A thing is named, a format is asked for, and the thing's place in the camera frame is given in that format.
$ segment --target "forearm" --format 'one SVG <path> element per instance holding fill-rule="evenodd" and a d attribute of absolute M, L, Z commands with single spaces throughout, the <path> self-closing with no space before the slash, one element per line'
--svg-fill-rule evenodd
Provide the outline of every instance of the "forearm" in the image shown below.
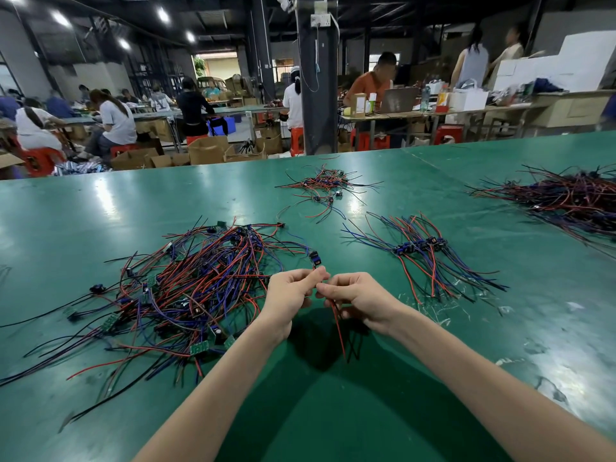
<path fill-rule="evenodd" d="M 392 336 L 462 401 L 512 459 L 607 461 L 616 447 L 590 426 L 400 304 Z"/>
<path fill-rule="evenodd" d="M 133 462 L 214 460 L 237 411 L 279 342 L 255 321 Z"/>

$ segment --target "bottle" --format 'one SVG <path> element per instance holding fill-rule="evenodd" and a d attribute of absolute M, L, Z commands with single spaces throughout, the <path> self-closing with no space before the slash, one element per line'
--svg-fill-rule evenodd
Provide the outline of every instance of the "bottle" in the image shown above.
<path fill-rule="evenodd" d="M 426 85 L 421 91 L 420 111 L 427 111 L 430 108 L 430 86 Z"/>

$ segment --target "workstation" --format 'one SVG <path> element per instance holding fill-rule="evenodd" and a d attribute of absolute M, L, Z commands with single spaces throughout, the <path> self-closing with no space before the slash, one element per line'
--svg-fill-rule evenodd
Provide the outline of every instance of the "workstation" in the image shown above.
<path fill-rule="evenodd" d="M 613 10 L 321 2 L 0 0 L 0 460 L 613 459 L 616 68 L 558 83 L 545 60 L 608 42 Z M 462 92 L 478 19 L 490 70 Z M 520 21 L 534 47 L 490 68 Z M 380 69 L 408 88 L 372 108 L 355 91 Z M 543 77 L 563 90 L 521 87 Z M 82 154 L 126 123 L 133 142 Z"/>

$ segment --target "tangled wires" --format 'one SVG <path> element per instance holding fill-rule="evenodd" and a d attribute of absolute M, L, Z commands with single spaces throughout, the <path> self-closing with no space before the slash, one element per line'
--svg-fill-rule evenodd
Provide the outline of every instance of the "tangled wires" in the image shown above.
<path fill-rule="evenodd" d="M 298 198 L 304 198 L 302 201 L 297 202 L 295 204 L 296 206 L 305 201 L 314 201 L 325 206 L 325 209 L 323 209 L 319 214 L 314 216 L 306 216 L 309 218 L 323 216 L 317 223 L 323 222 L 323 220 L 331 214 L 332 210 L 336 211 L 344 220 L 346 220 L 344 214 L 339 209 L 334 207 L 334 199 L 342 198 L 343 191 L 347 191 L 355 196 L 360 202 L 363 202 L 357 195 L 365 193 L 365 191 L 358 192 L 355 189 L 357 187 L 362 187 L 372 188 L 376 191 L 379 188 L 377 185 L 382 183 L 377 182 L 370 185 L 352 183 L 353 180 L 361 178 L 361 175 L 350 178 L 350 176 L 355 173 L 357 172 L 345 173 L 343 170 L 326 169 L 324 164 L 322 167 L 317 167 L 317 175 L 315 177 L 304 178 L 304 180 L 298 182 L 293 180 L 293 178 L 287 174 L 287 177 L 289 177 L 293 183 L 289 185 L 276 186 L 276 188 L 298 188 L 304 190 L 304 193 L 306 194 L 294 194 L 294 196 L 297 196 Z M 288 208 L 289 206 L 285 207 L 280 211 L 280 213 Z"/>
<path fill-rule="evenodd" d="M 368 216 L 381 222 L 390 233 L 390 238 L 397 239 L 398 243 L 383 240 L 372 228 Z M 497 284 L 495 279 L 483 277 L 495 272 L 476 272 L 468 267 L 449 242 L 442 237 L 439 229 L 422 214 L 387 218 L 367 212 L 366 223 L 372 232 L 371 235 L 366 234 L 353 222 L 351 224 L 359 233 L 349 230 L 346 225 L 343 232 L 349 233 L 363 244 L 388 251 L 396 256 L 402 264 L 418 306 L 423 304 L 418 291 L 424 299 L 431 297 L 438 302 L 441 302 L 442 297 L 464 297 L 474 302 L 477 298 L 487 301 L 485 294 L 490 287 L 503 291 L 508 288 Z M 426 282 L 421 283 L 411 276 L 408 267 L 412 265 L 425 274 Z M 461 283 L 469 286 L 471 291 L 467 292 Z"/>
<path fill-rule="evenodd" d="M 559 174 L 528 167 L 523 170 L 535 180 L 530 185 L 505 182 L 498 185 L 484 180 L 485 188 L 472 188 L 473 196 L 514 201 L 528 214 L 556 225 L 568 235 L 614 257 L 604 249 L 614 246 L 590 240 L 584 233 L 609 236 L 616 233 L 616 170 L 599 167 L 592 172 L 578 169 L 574 174 Z"/>
<path fill-rule="evenodd" d="M 64 311 L 69 321 L 87 323 L 72 336 L 55 338 L 30 350 L 25 357 L 37 352 L 38 363 L 3 378 L 0 386 L 54 365 L 96 341 L 105 341 L 107 350 L 122 356 L 67 378 L 116 365 L 98 403 L 74 415 L 71 421 L 169 366 L 176 367 L 178 382 L 186 366 L 194 364 L 198 380 L 203 377 L 200 364 L 224 354 L 258 316 L 258 302 L 265 296 L 269 274 L 283 270 L 278 253 L 308 256 L 307 246 L 277 238 L 283 226 L 235 225 L 235 221 L 231 227 L 225 222 L 195 225 L 186 233 L 166 236 L 170 241 L 152 254 L 135 253 L 125 258 L 116 285 L 94 285 L 90 294 L 70 303 Z M 101 304 L 77 308 L 89 299 L 99 299 Z M 137 379 L 114 392 L 127 365 L 146 354 L 157 354 L 158 358 Z"/>

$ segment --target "red stool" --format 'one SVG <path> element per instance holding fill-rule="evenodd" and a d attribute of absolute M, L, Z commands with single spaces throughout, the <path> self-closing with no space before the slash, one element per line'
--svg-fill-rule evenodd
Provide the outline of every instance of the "red stool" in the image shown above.
<path fill-rule="evenodd" d="M 353 128 L 350 132 L 350 142 L 353 149 L 355 149 L 355 136 L 357 134 L 357 130 Z M 380 149 L 389 149 L 390 145 L 390 137 L 389 135 L 383 137 L 375 137 L 374 138 L 374 150 Z M 358 151 L 367 151 L 370 149 L 370 133 L 359 133 L 359 146 Z"/>
<path fill-rule="evenodd" d="M 208 135 L 206 135 L 206 134 L 203 134 L 203 135 L 201 135 L 201 136 L 187 136 L 187 137 L 186 137 L 186 145 L 188 146 L 188 145 L 192 144 L 192 143 L 193 143 L 193 142 L 195 142 L 197 139 L 207 138 L 207 137 L 208 137 Z"/>
<path fill-rule="evenodd" d="M 122 152 L 126 151 L 134 151 L 135 149 L 139 149 L 141 146 L 139 144 L 124 144 L 123 146 L 113 146 L 111 148 L 112 159 L 115 159 L 118 154 L 122 154 Z"/>
<path fill-rule="evenodd" d="M 291 128 L 291 157 L 296 157 L 302 154 L 303 152 L 304 152 L 304 128 Z"/>
<path fill-rule="evenodd" d="M 62 153 L 50 147 L 21 150 L 23 164 L 31 177 L 46 177 L 54 171 L 54 158 L 66 161 Z"/>
<path fill-rule="evenodd" d="M 463 131 L 463 125 L 441 125 L 436 130 L 436 135 L 434 136 L 434 143 L 432 144 L 434 144 L 435 146 L 443 144 L 443 138 L 445 136 L 451 136 L 456 143 L 461 143 Z"/>

